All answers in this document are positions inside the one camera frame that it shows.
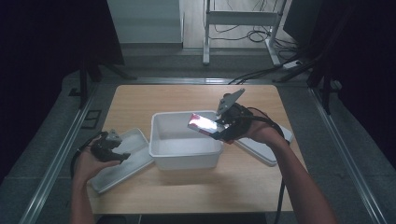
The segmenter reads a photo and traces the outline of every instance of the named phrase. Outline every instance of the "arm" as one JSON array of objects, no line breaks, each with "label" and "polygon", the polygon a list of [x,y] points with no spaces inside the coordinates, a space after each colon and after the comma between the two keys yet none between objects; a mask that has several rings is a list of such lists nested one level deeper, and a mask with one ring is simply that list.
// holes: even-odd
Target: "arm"
[{"label": "arm", "polygon": [[90,200],[87,192],[87,182],[102,169],[120,164],[120,161],[98,161],[86,147],[78,158],[76,173],[73,178],[70,223],[94,223]]},{"label": "arm", "polygon": [[[263,116],[254,109],[251,111],[255,116]],[[299,223],[337,223],[327,199],[275,129],[253,121],[244,137],[264,143],[274,151]]]}]

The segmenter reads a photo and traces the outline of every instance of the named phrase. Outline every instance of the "wooden table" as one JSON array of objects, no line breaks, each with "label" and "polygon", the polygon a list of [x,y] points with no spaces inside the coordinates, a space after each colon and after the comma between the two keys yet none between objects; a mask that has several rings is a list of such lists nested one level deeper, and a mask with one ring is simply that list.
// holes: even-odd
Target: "wooden table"
[{"label": "wooden table", "polygon": [[[292,131],[276,87],[243,88],[246,91],[237,103],[267,112]],[[125,133],[139,128],[149,140],[153,114],[217,110],[224,93],[240,89],[228,85],[119,86],[103,129]],[[304,164],[296,139],[290,146]],[[263,212],[276,210],[280,182],[277,166],[269,167],[238,146],[224,144],[216,168],[161,171],[153,163],[103,194],[91,186],[88,190],[95,214]],[[287,192],[282,210],[292,210]]]}]

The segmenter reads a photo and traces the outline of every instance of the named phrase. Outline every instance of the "forearm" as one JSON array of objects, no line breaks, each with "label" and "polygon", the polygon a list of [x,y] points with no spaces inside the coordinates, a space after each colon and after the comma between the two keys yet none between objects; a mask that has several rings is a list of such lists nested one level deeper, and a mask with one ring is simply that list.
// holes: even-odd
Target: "forearm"
[{"label": "forearm", "polygon": [[71,224],[94,223],[86,182],[73,183],[71,206]]},{"label": "forearm", "polygon": [[337,223],[327,199],[286,142],[270,146],[299,223]]}]

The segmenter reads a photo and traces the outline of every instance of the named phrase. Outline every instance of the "white wall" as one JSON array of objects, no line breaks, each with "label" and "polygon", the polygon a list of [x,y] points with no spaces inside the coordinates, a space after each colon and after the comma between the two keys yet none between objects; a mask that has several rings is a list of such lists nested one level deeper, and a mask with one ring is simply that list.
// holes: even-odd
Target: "white wall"
[{"label": "white wall", "polygon": [[181,43],[179,0],[107,0],[120,43]]}]

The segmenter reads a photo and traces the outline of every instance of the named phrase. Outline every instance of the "person's left hand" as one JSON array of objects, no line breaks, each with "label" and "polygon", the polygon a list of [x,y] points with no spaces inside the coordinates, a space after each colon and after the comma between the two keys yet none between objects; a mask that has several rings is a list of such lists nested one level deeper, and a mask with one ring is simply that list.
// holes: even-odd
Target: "person's left hand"
[{"label": "person's left hand", "polygon": [[100,137],[101,135],[93,139],[79,155],[75,176],[73,178],[77,182],[81,181],[82,183],[86,183],[88,180],[96,176],[101,170],[120,164],[120,161],[101,162],[91,154],[91,146],[95,141],[99,140]]}]

